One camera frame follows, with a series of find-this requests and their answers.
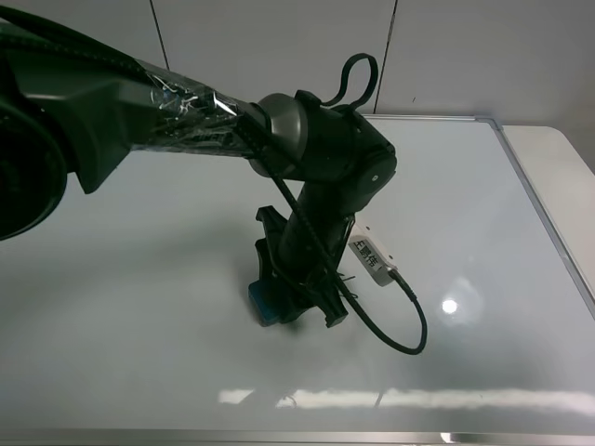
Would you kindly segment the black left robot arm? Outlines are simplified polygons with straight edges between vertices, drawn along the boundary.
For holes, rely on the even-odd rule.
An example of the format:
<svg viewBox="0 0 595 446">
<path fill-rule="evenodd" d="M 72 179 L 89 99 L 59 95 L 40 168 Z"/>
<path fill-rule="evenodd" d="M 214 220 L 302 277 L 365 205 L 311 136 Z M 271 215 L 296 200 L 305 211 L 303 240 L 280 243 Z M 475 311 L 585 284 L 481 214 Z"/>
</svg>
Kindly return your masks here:
<svg viewBox="0 0 595 446">
<path fill-rule="evenodd" d="M 318 308 L 327 326 L 356 308 L 337 267 L 355 216 L 391 180 L 394 147 L 359 113 L 374 92 L 323 101 L 299 90 L 230 98 L 64 27 L 1 10 L 1 236 L 16 237 L 58 206 L 69 174 L 96 191 L 133 151 L 246 159 L 279 187 L 290 217 L 258 209 L 260 273 L 249 292 L 262 318 L 287 323 Z"/>
</svg>

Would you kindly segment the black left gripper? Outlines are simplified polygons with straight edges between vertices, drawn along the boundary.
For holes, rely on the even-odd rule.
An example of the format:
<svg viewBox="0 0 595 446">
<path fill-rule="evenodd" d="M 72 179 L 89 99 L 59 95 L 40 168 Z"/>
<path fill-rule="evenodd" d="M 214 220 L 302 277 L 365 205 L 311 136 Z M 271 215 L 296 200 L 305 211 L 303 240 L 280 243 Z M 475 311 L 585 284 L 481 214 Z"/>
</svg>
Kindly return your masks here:
<svg viewBox="0 0 595 446">
<path fill-rule="evenodd" d="M 256 241 L 259 279 L 278 286 L 279 323 L 296 321 L 310 308 L 324 314 L 330 328 L 348 315 L 337 289 L 337 267 L 347 244 L 353 215 L 341 215 L 330 186 L 306 183 L 297 207 L 284 218 L 274 207 L 258 209 L 264 237 Z"/>
</svg>

